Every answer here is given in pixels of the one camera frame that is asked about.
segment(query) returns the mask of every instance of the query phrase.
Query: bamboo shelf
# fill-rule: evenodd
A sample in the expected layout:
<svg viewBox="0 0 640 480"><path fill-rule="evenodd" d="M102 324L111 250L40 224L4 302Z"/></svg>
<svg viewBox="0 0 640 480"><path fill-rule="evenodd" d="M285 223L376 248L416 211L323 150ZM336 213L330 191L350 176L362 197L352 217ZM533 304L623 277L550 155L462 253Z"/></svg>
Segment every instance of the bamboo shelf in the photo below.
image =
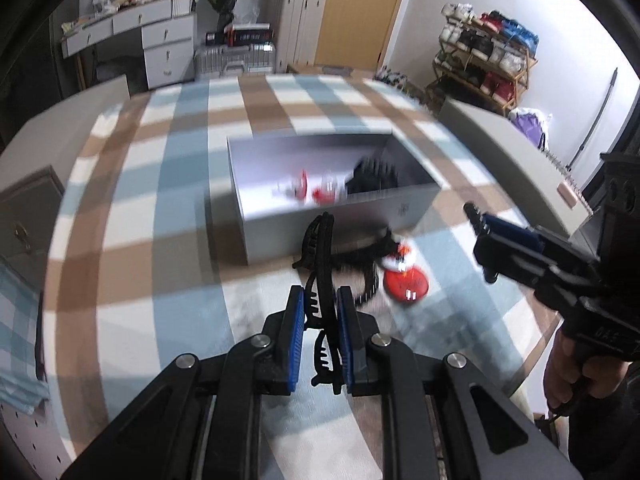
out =
<svg viewBox="0 0 640 480"><path fill-rule="evenodd" d="M433 66L433 72L436 75L436 78L440 79L443 75L446 75L450 78L452 78L453 80L457 81L458 83L460 83L462 86L465 86L466 88L470 89L471 91L475 92L476 94L478 94L480 97L486 99L487 101L489 101L490 103L493 104L494 108L496 108L497 110L500 110L500 112L506 117L507 115L507 111L511 111L515 108L517 102L516 102L516 98L513 98L511 101L509 101L507 104L505 105L501 105L498 101L496 101L491 95L487 95L485 94L481 89L479 89L477 86L472 85L469 81L466 81L464 79L462 79L459 75L455 74L454 72L452 72L451 70L448 70L446 68L444 68L443 66L437 64L436 62L432 62L431 64Z"/></svg>
<svg viewBox="0 0 640 480"><path fill-rule="evenodd" d="M460 26L461 28L465 28L467 30L474 30L476 32L480 32L481 34L489 36L490 38L493 38L493 39L495 39L495 40L507 45L509 49L515 51L516 53L518 53L519 55L521 55L522 57L525 58L525 69L522 70L520 73L518 73L516 75L512 75L509 72L507 72L506 70L502 69L498 64L490 63L489 61L485 61L481 57L476 56L476 54L474 54L473 52L467 52L465 50L462 50L456 44L449 43L449 42L443 42L443 41L438 39L438 42L440 43L440 49L445 54L452 54L454 52L461 52L462 54L466 55L465 59L461 59L460 60L460 61L464 62L465 70L466 70L466 67L468 66L468 64L471 62L474 65L479 66L480 68L482 68L486 72L495 72L498 75L500 75L501 77L507 79L508 81L513 81L514 88L515 88L515 96L509 103L507 103L506 105L502 106L502 105L500 105L500 103L496 102L491 96L488 96L487 94L482 92L479 88L476 88L475 86L473 86L468 81L465 81L463 78L457 76L455 73L451 72L451 70L447 70L446 68L441 67L440 65L438 65L435 62L433 63L433 71L435 72L436 78L440 78L441 77L441 75L438 75L438 70L439 70L440 73L450 76L452 79L455 79L456 81L458 81L459 83L463 84L464 86L467 86L468 88L476 91L476 93L478 93L479 95L484 96L486 99L488 99L490 102L492 102L495 105L495 107L499 108L503 115L506 115L506 111L507 110L511 110L511 109L515 108L516 106L518 106L518 103L520 102L520 98L522 97L522 94L527 89L529 89L530 70L534 66L536 66L538 64L538 60L529 55L529 49L526 46L518 43L517 41L510 40L509 38L503 36L502 34L499 34L498 32L495 32L494 30L491 30L490 28L484 27L483 25L480 25L479 23L475 23L475 22L471 22L471 23L460 22L459 20L457 20L455 18L447 18L447 23L452 23L454 25Z"/></svg>

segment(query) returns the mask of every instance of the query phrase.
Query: open box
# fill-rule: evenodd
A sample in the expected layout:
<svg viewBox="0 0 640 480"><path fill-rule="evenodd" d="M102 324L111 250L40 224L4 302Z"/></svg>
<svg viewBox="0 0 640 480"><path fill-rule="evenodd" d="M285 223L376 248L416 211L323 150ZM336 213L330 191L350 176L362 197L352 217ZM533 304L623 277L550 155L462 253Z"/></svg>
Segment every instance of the open box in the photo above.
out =
<svg viewBox="0 0 640 480"><path fill-rule="evenodd" d="M300 254L302 238L323 211L335 216L337 242L371 236L389 227L418 223L440 191L424 166L392 133L263 134L228 140L229 165L238 202L247 262ZM352 194L318 205L312 189L330 175L340 184L363 157L377 157L398 170L398 188ZM306 200L286 196L278 184L308 174Z"/></svg>

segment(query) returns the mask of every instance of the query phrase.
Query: wooden door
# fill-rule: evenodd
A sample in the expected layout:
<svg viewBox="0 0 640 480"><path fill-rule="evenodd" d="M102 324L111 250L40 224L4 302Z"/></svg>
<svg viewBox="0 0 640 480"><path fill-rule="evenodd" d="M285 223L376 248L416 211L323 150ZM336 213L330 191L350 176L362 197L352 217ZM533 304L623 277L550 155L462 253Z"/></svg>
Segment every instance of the wooden door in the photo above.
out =
<svg viewBox="0 0 640 480"><path fill-rule="evenodd" d="M326 0L316 64L375 70L398 0Z"/></svg>

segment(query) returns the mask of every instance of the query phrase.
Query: drawer handle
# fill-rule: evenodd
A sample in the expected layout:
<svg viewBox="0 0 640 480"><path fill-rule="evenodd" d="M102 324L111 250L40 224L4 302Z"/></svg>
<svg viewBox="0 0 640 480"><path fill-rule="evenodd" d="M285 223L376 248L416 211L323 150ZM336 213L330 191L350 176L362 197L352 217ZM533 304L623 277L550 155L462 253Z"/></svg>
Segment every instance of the drawer handle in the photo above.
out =
<svg viewBox="0 0 640 480"><path fill-rule="evenodd" d="M18 222L16 222L14 225L14 235L18 239L18 241L22 244L22 246L24 247L24 250L26 252L30 252L31 243L29 242L29 234L27 232L27 229L25 229L21 224L18 224Z"/></svg>

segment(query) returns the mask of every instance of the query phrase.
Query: purple bag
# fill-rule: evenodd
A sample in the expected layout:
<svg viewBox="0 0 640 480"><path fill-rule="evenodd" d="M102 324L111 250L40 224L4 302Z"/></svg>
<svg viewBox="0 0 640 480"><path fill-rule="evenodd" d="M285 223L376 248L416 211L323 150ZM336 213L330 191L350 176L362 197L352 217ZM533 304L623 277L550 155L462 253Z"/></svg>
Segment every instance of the purple bag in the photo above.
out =
<svg viewBox="0 0 640 480"><path fill-rule="evenodd" d="M544 149L545 134L542 131L540 121L535 114L518 114L511 119L511 122L533 143L537 149Z"/></svg>

